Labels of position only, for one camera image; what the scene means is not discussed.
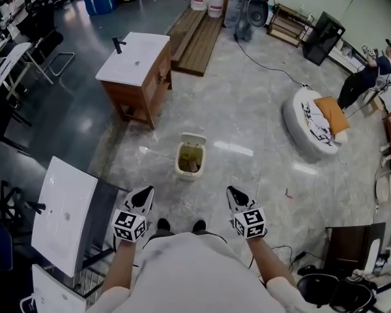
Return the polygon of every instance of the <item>man in black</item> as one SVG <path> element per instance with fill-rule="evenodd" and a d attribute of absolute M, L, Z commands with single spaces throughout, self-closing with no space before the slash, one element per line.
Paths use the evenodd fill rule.
<path fill-rule="evenodd" d="M 342 110 L 353 104 L 364 91 L 375 86 L 378 68 L 382 76 L 391 73 L 391 41 L 387 39 L 386 42 L 388 46 L 385 49 L 385 55 L 374 59 L 367 54 L 366 67 L 346 79 L 338 98 L 338 104 Z"/>

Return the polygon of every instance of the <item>black speaker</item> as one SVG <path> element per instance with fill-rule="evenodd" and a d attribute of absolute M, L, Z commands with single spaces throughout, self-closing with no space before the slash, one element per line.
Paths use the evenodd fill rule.
<path fill-rule="evenodd" d="M 307 42 L 303 44 L 304 57 L 320 66 L 344 32 L 345 28 L 338 20 L 323 12 Z"/>
<path fill-rule="evenodd" d="M 268 3 L 265 0 L 248 2 L 248 20 L 254 27 L 263 27 L 268 18 Z"/>

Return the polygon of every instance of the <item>tiled floor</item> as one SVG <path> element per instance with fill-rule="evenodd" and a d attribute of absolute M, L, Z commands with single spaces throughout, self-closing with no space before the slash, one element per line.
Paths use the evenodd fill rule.
<path fill-rule="evenodd" d="M 262 29 L 242 45 L 258 62 L 288 71 L 323 96 L 337 98 L 347 77 L 328 59 L 318 67 L 305 60 L 300 49 Z M 371 224 L 379 146 L 386 140 L 381 114 L 366 119 L 362 112 L 354 114 L 349 119 L 349 143 L 337 156 L 310 164 L 298 153 L 282 117 L 284 100 L 299 87 L 284 73 L 249 60 L 225 29 L 204 78 L 173 73 L 173 90 L 156 130 L 130 123 L 107 172 L 108 181 L 128 189 L 155 187 L 149 216 L 155 224 L 139 245 L 154 233 L 161 216 L 177 233 L 203 218 L 209 231 L 225 237 L 249 263 L 248 246 L 229 223 L 228 185 L 256 197 L 267 215 L 266 241 L 272 246 L 291 245 L 294 255 L 302 250 L 321 254 L 325 226 Z M 346 114 L 357 108 L 355 104 Z M 193 183 L 174 172 L 182 132 L 207 137 L 205 172 Z M 307 173 L 298 170 L 302 166 Z M 289 249 L 277 253 L 288 263 Z"/>
<path fill-rule="evenodd" d="M 56 10 L 55 25 L 64 36 L 56 52 L 75 52 L 76 57 L 60 78 L 51 77 L 53 85 L 41 77 L 35 82 L 34 74 L 23 79 L 31 91 L 20 114 L 33 127 L 12 121 L 6 137 L 27 146 L 31 157 L 0 143 L 0 179 L 20 187 L 26 200 L 37 201 L 52 156 L 87 171 L 113 113 L 94 78 L 114 50 L 111 38 L 130 31 L 164 34 L 187 6 L 182 0 L 139 0 L 90 17 L 79 0 Z"/>

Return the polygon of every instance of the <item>white countertop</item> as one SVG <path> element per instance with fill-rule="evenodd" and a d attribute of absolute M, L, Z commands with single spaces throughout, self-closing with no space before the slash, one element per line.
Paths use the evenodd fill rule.
<path fill-rule="evenodd" d="M 121 44 L 121 54 L 116 51 L 110 55 L 98 71 L 100 81 L 142 86 L 143 81 L 169 41 L 169 36 L 145 33 L 129 33 Z"/>
<path fill-rule="evenodd" d="M 81 235 L 97 179 L 53 157 L 40 191 L 46 205 L 35 215 L 32 247 L 69 277 L 74 276 Z"/>

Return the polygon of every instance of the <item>black office chair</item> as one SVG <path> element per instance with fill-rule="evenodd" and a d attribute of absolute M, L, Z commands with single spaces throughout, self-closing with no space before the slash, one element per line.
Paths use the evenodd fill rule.
<path fill-rule="evenodd" d="M 52 51 L 64 40 L 64 36 L 56 30 L 57 28 L 53 20 L 53 11 L 53 3 L 43 5 L 37 10 L 37 29 L 41 39 L 32 53 L 32 58 L 38 64 L 44 63 Z M 69 59 L 65 65 L 58 72 L 56 72 L 52 69 L 51 64 L 59 55 L 67 55 L 69 56 Z M 47 71 L 47 69 L 49 69 L 54 76 L 60 76 L 71 60 L 73 60 L 75 55 L 76 54 L 74 52 L 59 52 L 50 60 L 49 63 L 46 64 L 46 68 L 44 70 Z"/>
<path fill-rule="evenodd" d="M 15 149 L 17 149 L 19 152 L 29 155 L 27 153 L 26 147 L 19 145 L 18 143 L 12 142 L 11 140 L 7 139 L 5 137 L 5 132 L 7 129 L 8 124 L 10 123 L 11 119 L 15 119 L 17 122 L 25 123 L 29 127 L 32 126 L 30 122 L 28 122 L 26 119 L 24 119 L 21 115 L 16 113 L 12 106 L 8 103 L 5 97 L 0 96 L 0 142 L 5 143 Z"/>

